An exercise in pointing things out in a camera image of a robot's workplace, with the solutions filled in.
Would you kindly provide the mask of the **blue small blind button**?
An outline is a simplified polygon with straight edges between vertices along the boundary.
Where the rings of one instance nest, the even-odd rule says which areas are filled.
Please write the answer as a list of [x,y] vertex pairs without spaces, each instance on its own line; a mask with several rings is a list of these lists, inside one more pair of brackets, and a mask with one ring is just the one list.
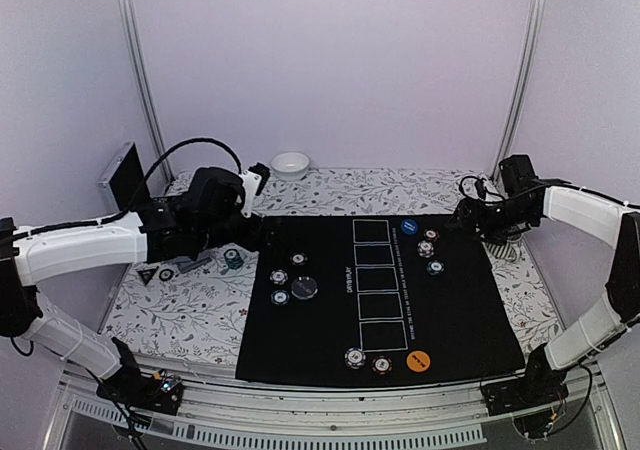
[[419,225],[413,219],[403,219],[400,228],[402,232],[406,235],[416,235],[419,231]]

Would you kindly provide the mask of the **green chips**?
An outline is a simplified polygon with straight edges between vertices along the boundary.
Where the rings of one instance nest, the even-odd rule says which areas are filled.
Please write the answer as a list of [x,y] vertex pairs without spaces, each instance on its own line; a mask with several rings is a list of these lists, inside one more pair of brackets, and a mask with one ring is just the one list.
[[277,306],[286,305],[290,300],[290,295],[285,290],[276,290],[270,295],[271,303]]
[[430,260],[427,263],[426,271],[431,276],[438,276],[444,272],[444,264],[439,260]]

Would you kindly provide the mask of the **green poker chip stack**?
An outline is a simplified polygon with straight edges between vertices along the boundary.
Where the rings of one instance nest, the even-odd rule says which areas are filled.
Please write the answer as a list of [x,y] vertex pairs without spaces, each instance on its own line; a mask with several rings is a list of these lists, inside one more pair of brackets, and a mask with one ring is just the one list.
[[244,259],[237,249],[230,248],[224,251],[223,258],[230,270],[238,270],[244,266]]

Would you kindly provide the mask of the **grey playing card deck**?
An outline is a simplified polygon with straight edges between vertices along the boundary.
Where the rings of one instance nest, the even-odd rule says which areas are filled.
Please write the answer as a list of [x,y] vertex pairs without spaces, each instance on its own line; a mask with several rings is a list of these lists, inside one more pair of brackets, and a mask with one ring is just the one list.
[[188,273],[203,265],[206,265],[210,261],[211,261],[211,257],[208,254],[205,254],[205,255],[198,256],[195,260],[192,260],[187,257],[177,258],[175,260],[175,265],[178,268],[180,273]]

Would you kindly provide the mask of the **red white poker chips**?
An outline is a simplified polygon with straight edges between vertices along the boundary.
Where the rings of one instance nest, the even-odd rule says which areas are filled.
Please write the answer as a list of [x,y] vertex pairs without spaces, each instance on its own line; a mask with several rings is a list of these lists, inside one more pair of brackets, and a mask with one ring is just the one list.
[[290,257],[290,262],[294,266],[303,266],[308,262],[308,257],[302,252],[294,253]]

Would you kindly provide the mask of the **blue peach chips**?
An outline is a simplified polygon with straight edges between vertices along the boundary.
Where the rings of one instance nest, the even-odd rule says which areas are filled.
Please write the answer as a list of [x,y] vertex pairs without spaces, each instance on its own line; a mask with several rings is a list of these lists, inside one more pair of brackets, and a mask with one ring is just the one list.
[[274,285],[282,286],[288,281],[288,274],[281,269],[273,270],[270,274],[270,281]]

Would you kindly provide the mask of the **black dealer button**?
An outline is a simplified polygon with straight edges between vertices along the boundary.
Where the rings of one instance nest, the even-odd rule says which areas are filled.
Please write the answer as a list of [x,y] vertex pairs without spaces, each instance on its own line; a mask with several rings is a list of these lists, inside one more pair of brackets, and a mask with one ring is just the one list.
[[300,276],[291,283],[291,294],[298,300],[309,300],[318,293],[318,284],[309,276]]

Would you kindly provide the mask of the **orange big blind button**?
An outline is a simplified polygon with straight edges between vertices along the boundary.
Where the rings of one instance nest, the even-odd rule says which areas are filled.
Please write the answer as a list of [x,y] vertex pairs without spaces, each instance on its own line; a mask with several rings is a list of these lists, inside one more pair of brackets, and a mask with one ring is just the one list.
[[407,368],[414,373],[424,373],[431,366],[431,357],[422,350],[414,350],[406,357]]

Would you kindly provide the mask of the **blue peach poker chip stack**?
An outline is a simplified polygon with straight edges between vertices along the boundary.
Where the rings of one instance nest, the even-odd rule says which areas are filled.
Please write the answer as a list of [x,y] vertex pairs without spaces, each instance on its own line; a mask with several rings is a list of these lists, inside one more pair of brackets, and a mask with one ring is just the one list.
[[359,369],[365,365],[366,355],[360,348],[349,348],[344,354],[344,363],[350,369]]

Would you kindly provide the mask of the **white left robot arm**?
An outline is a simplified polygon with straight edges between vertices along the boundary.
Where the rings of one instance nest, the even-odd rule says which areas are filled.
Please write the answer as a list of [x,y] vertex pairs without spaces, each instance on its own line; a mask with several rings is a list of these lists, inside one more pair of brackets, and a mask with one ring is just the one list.
[[38,283],[112,265],[195,260],[229,243],[256,251],[262,220],[253,204],[269,175],[261,163],[234,172],[206,167],[195,172],[182,194],[129,201],[110,216],[41,227],[2,219],[2,336],[38,343],[108,381],[126,403],[141,403],[149,385],[128,346],[64,313],[38,294]]

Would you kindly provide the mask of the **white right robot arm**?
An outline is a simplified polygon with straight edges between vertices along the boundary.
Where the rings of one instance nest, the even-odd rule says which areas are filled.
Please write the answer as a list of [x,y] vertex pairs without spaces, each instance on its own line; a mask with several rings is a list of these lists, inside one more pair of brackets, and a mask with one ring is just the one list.
[[537,406],[552,394],[555,376],[594,356],[639,322],[639,207],[584,186],[536,174],[526,154],[498,165],[501,188],[479,177],[459,183],[461,199],[450,227],[489,244],[504,244],[526,231],[544,276],[567,283],[563,304],[576,302],[579,287],[593,298],[572,314],[574,322],[528,358],[528,376],[517,397]]

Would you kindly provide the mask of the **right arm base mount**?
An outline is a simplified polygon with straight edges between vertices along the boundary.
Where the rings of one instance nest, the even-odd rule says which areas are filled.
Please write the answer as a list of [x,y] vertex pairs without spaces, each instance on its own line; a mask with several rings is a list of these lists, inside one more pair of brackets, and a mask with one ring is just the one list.
[[531,384],[525,376],[484,383],[479,390],[491,417],[511,415],[526,440],[548,438],[566,408],[569,391],[563,380]]

